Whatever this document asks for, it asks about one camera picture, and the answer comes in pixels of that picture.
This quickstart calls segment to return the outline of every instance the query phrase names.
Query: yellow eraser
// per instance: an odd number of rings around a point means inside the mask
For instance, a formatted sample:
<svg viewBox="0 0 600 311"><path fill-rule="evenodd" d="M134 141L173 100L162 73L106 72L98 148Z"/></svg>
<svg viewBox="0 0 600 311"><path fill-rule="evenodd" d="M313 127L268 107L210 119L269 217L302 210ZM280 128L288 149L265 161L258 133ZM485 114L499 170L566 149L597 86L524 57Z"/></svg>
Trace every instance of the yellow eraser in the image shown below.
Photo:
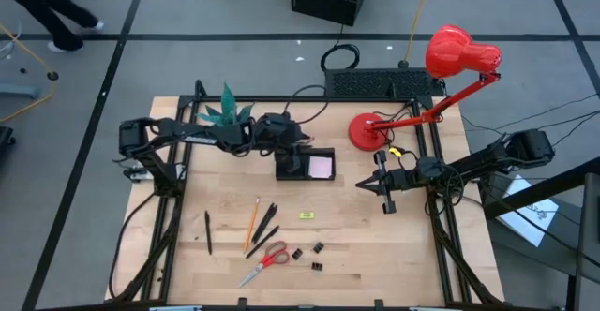
<svg viewBox="0 0 600 311"><path fill-rule="evenodd" d="M390 148L390 153L394 154L397 157L402 157L402 153L394 147Z"/></svg>
<svg viewBox="0 0 600 311"><path fill-rule="evenodd" d="M300 219L313 219L315 218L314 212L302 212L300 213Z"/></svg>

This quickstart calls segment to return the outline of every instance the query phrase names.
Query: lamp arm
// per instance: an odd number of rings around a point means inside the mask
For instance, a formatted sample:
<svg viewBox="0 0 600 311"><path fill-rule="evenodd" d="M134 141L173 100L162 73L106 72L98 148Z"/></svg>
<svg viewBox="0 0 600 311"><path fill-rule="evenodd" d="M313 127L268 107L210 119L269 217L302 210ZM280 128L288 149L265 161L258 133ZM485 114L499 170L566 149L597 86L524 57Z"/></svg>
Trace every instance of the lamp arm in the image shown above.
<svg viewBox="0 0 600 311"><path fill-rule="evenodd" d="M447 108L458 103L460 100L466 98L467 96L474 94L482 88L494 83L495 81L498 81L499 79L500 73L480 73L479 81L476 81L471 85L465 87L464 89L460 90L460 92L458 92L457 94L447 97L433 108L423 112L423 114L421 114L420 116L410 119L398 120L395 122L373 122L369 124L370 127L368 129L383 130L399 128L404 126L419 125L424 123L440 122L442 120L440 114L442 114L442 112L445 111Z"/></svg>

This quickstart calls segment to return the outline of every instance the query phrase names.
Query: scissors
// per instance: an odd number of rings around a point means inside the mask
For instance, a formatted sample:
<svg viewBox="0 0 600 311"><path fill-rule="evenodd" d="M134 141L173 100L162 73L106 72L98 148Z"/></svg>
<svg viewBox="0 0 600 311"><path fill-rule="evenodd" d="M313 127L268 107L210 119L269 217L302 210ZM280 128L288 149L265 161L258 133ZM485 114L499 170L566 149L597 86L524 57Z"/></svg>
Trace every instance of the scissors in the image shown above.
<svg viewBox="0 0 600 311"><path fill-rule="evenodd" d="M252 270L252 272L248 274L246 278L244 278L242 283L240 283L240 288L242 288L264 268L271 266L272 264L285 264L290 261L290 254L285 251L287 247L288 245L283 241L277 241L269 245L269 247L264 251L264 257L259 265L257 265L256 268L254 268L254 270Z"/></svg>

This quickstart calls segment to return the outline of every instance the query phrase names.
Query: lamp base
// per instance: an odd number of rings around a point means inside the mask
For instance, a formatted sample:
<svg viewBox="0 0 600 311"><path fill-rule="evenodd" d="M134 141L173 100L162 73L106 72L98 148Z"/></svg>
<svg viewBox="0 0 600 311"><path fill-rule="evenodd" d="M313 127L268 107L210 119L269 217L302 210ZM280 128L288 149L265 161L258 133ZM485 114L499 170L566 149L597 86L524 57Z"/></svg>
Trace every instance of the lamp base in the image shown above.
<svg viewBox="0 0 600 311"><path fill-rule="evenodd" d="M376 131L369 129L368 125L370 122L382 120L382 117L374 113L357 115L348 127L348 137L352 144L363 151L377 151L384 147L388 130Z"/></svg>

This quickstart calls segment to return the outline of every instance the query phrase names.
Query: black pen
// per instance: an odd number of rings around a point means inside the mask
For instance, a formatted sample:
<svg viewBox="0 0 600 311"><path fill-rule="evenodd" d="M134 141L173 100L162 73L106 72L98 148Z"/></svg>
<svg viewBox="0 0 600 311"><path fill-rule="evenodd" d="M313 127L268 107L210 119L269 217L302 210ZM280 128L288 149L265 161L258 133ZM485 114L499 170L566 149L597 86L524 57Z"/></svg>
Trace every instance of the black pen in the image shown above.
<svg viewBox="0 0 600 311"><path fill-rule="evenodd" d="M271 205L269 206L269 209L266 211L266 214L262 218L261 224L259 225L258 228L256 228L256 231L254 231L254 236L252 236L252 243L256 244L261 239L261 236L263 235L263 231L268 226L269 221L271 221L271 218L273 218L273 216L275 216L275 213L277 212L277 210L278 210L278 207L274 203L271 203Z"/></svg>
<svg viewBox="0 0 600 311"><path fill-rule="evenodd" d="M206 223L206 242L208 244L208 254L213 255L213 244L210 240L210 215L204 211L204 222Z"/></svg>
<svg viewBox="0 0 600 311"><path fill-rule="evenodd" d="M266 236L264 236L264 238L262 239L262 241L260 241L258 244L256 244L256 246L254 247L254 249L252 249L249 253L247 253L246 255L246 259L249 259L250 256L252 256L252 254L254 254L256 252L256 250L258 250L261 246L263 246L263 244L266 242L266 240L268 240L269 238L271 238L271 236L275 235L276 232L278 232L279 230L279 226L276 226L273 228L273 230L271 230L271 232L269 232L268 234L266 234Z"/></svg>

